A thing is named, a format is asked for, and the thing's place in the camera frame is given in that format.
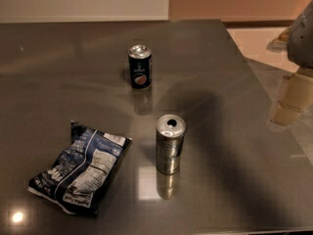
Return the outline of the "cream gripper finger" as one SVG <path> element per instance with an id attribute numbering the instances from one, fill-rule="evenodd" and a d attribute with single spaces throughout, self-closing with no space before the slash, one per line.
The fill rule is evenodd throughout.
<path id="1" fill-rule="evenodd" d="M 293 124 L 313 104 L 313 70 L 300 67 L 284 75 L 270 110 L 270 121 L 280 126 Z"/>

